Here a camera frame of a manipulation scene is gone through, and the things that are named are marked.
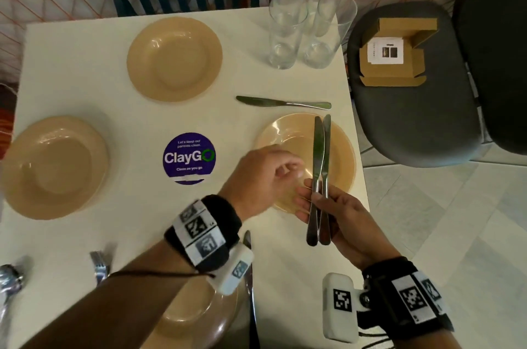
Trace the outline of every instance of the qr code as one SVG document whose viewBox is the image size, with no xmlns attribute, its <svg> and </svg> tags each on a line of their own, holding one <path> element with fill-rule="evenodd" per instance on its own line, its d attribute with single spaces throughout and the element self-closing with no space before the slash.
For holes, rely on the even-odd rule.
<svg viewBox="0 0 527 349">
<path fill-rule="evenodd" d="M 182 222 L 186 222 L 190 220 L 197 212 L 198 211 L 194 207 L 194 203 L 193 203 L 190 206 L 188 206 L 184 211 L 181 212 L 181 214 L 179 215 L 179 218 L 181 219 Z"/>
<path fill-rule="evenodd" d="M 383 46 L 383 57 L 397 57 L 397 48 L 394 46 Z"/>
<path fill-rule="evenodd" d="M 206 258 L 209 254 L 214 252 L 216 249 L 218 249 L 218 244 L 214 240 L 214 237 L 212 234 L 208 233 L 204 237 L 200 238 L 195 243 L 196 249 L 198 250 L 199 254 L 202 258 Z"/>
<path fill-rule="evenodd" d="M 236 267 L 234 267 L 234 270 L 232 271 L 232 275 L 234 277 L 240 279 L 243 277 L 243 274 L 245 274 L 245 271 L 249 268 L 249 265 L 245 263 L 244 261 L 239 261 Z"/>
<path fill-rule="evenodd" d="M 416 287 L 403 289 L 399 293 L 411 312 L 428 306 Z"/>
<path fill-rule="evenodd" d="M 201 216 L 197 216 L 195 219 L 185 224 L 185 229 L 189 233 L 190 238 L 194 239 L 207 230 L 207 225 Z"/>
<path fill-rule="evenodd" d="M 353 312 L 352 294 L 348 291 L 341 291 L 340 289 L 333 289 L 333 307 L 337 310 L 343 310 L 345 312 Z"/>
<path fill-rule="evenodd" d="M 421 281 L 421 283 L 425 287 L 426 292 L 428 292 L 428 294 L 434 301 L 441 299 L 440 293 L 437 289 L 435 289 L 435 286 L 431 283 L 430 279 L 425 279 Z"/>
</svg>

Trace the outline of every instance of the cardboard box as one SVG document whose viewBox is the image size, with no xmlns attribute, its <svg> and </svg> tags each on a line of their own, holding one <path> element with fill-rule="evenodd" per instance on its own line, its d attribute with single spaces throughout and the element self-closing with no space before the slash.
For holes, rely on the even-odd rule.
<svg viewBox="0 0 527 349">
<path fill-rule="evenodd" d="M 423 84 L 426 76 L 419 74 L 425 71 L 424 50 L 416 47 L 437 30 L 435 18 L 378 19 L 363 34 L 359 50 L 360 80 L 366 86 L 375 87 Z"/>
</svg>

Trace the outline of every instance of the hand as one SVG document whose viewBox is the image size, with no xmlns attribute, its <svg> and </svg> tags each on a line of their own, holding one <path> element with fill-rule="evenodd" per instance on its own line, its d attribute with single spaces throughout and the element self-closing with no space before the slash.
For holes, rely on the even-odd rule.
<svg viewBox="0 0 527 349">
<path fill-rule="evenodd" d="M 241 221 L 273 205 L 304 174 L 304 162 L 279 145 L 250 151 L 223 185 L 218 195 L 227 199 Z"/>
<path fill-rule="evenodd" d="M 307 223 L 310 200 L 316 207 L 333 215 L 332 240 L 342 255 L 360 270 L 382 260 L 399 257 L 400 253 L 388 241 L 372 215 L 359 199 L 336 186 L 329 186 L 330 198 L 312 193 L 312 179 L 297 188 L 295 203 L 300 206 L 295 215 Z"/>
</svg>

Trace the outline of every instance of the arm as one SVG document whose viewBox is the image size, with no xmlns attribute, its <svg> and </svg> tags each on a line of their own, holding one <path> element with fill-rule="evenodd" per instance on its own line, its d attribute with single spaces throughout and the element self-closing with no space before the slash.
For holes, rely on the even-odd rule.
<svg viewBox="0 0 527 349">
<path fill-rule="evenodd" d="M 359 199 L 335 186 L 329 187 L 330 198 L 326 199 L 319 193 L 312 193 L 311 179 L 306 179 L 304 185 L 297 188 L 295 202 L 300 209 L 295 215 L 307 223 L 310 201 L 333 215 L 333 243 L 354 266 L 363 271 L 380 261 L 400 257 L 399 251 L 388 241 Z M 394 345 L 397 349 L 461 349 L 454 335 L 447 330 L 408 340 L 395 340 Z"/>
<path fill-rule="evenodd" d="M 229 201 L 244 221 L 265 211 L 291 188 L 303 173 L 301 165 L 299 157 L 281 151 L 278 146 L 251 151 L 240 160 L 218 194 Z M 195 272 L 164 240 L 123 270 Z M 150 276 L 109 278 L 22 349 L 138 349 L 187 280 Z"/>
</svg>

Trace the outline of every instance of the butter knife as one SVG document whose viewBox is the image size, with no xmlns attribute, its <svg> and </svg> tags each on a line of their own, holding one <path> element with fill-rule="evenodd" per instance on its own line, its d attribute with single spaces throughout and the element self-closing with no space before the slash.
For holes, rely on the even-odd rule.
<svg viewBox="0 0 527 349">
<path fill-rule="evenodd" d="M 252 250 L 251 247 L 251 231 L 247 230 L 243 235 L 243 244 Z M 254 292 L 253 292 L 253 265 L 251 264 L 245 273 L 245 286 L 249 294 L 249 349 L 260 349 L 260 339 L 258 338 L 258 330 L 256 329 L 256 312 L 254 309 Z"/>
<path fill-rule="evenodd" d="M 277 100 L 277 99 L 268 99 L 268 98 L 257 98 L 254 96 L 240 96 L 236 97 L 241 103 L 252 106 L 301 106 L 301 107 L 310 107 L 312 109 L 322 109 L 329 110 L 331 109 L 331 104 L 329 102 L 291 102 L 289 100 Z"/>
<path fill-rule="evenodd" d="M 329 149 L 331 143 L 331 116 L 324 117 L 324 160 L 322 162 L 322 195 L 328 198 L 328 172 L 329 172 Z M 331 244 L 331 230 L 329 228 L 329 215 L 325 211 L 320 213 L 320 230 L 318 240 L 322 245 Z"/>
<path fill-rule="evenodd" d="M 320 173 L 322 172 L 322 162 L 324 159 L 324 139 L 322 119 L 316 116 L 315 133 L 313 135 L 313 184 L 311 187 L 313 192 L 318 192 Z M 306 235 L 306 242 L 309 246 L 316 246 L 318 243 L 317 210 L 317 207 L 311 203 Z"/>
</svg>

